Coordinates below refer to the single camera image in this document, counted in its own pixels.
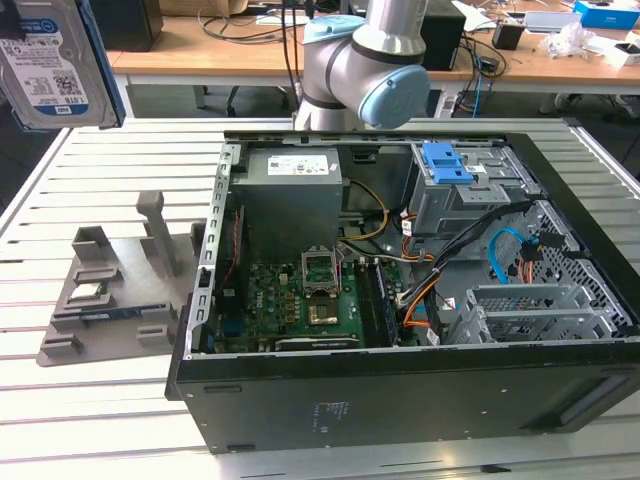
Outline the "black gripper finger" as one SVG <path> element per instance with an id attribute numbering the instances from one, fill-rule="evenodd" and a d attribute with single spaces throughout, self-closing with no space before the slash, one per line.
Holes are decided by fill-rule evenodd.
<path id="1" fill-rule="evenodd" d="M 21 17 L 13 0 L 0 0 L 0 38 L 24 38 Z"/>

